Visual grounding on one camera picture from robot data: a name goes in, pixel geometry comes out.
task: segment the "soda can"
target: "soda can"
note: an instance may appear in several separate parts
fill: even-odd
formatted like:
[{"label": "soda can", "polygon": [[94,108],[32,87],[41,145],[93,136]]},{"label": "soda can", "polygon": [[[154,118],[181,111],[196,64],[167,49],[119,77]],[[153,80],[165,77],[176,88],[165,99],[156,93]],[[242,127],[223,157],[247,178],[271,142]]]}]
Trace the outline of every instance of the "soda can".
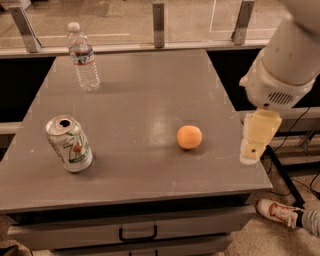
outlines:
[{"label": "soda can", "polygon": [[51,119],[46,125],[47,139],[64,168],[80,172],[92,162],[92,152],[79,122],[72,116],[62,115]]}]

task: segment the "drawer front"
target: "drawer front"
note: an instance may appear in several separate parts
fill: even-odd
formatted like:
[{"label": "drawer front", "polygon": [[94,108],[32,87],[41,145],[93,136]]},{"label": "drawer front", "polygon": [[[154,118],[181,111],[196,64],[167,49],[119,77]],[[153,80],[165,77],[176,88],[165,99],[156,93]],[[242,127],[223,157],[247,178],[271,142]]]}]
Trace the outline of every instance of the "drawer front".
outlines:
[{"label": "drawer front", "polygon": [[148,216],[148,221],[141,216],[135,223],[130,223],[129,218],[119,224],[111,224],[110,220],[99,220],[94,223],[84,221],[12,226],[9,235],[32,250],[150,242],[231,233],[240,230],[254,213],[252,206],[243,206],[154,215]]},{"label": "drawer front", "polygon": [[158,241],[141,245],[83,248],[52,252],[52,256],[196,256],[212,255],[227,249],[230,236]]}]

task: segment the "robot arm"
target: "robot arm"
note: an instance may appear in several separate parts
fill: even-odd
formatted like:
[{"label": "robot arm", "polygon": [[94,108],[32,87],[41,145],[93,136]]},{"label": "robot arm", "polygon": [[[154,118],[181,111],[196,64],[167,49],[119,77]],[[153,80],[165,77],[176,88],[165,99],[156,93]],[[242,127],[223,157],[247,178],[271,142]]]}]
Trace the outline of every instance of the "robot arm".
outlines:
[{"label": "robot arm", "polygon": [[320,1],[286,0],[290,11],[240,80],[257,107],[244,120],[240,161],[254,164],[280,127],[278,110],[292,108],[320,72]]}]

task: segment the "shoe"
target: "shoe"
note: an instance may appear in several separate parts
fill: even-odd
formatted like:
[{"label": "shoe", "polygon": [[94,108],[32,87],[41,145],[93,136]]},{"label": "shoe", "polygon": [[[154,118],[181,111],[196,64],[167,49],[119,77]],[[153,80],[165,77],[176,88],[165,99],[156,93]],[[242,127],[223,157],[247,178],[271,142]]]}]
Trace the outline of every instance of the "shoe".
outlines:
[{"label": "shoe", "polygon": [[287,224],[292,229],[297,225],[298,212],[304,212],[300,208],[279,204],[269,199],[258,200],[256,209],[263,217]]},{"label": "shoe", "polygon": [[0,248],[0,256],[12,256],[18,251],[18,245],[13,245],[7,248]]}]

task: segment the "ball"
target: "ball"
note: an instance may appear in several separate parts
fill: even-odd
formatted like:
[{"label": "ball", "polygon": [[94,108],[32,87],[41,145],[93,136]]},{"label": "ball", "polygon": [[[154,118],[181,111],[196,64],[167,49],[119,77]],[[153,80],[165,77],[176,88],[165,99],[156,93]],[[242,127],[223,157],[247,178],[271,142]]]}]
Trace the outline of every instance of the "ball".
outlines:
[{"label": "ball", "polygon": [[202,133],[196,126],[182,126],[177,133],[177,142],[183,149],[193,149],[200,145]]}]

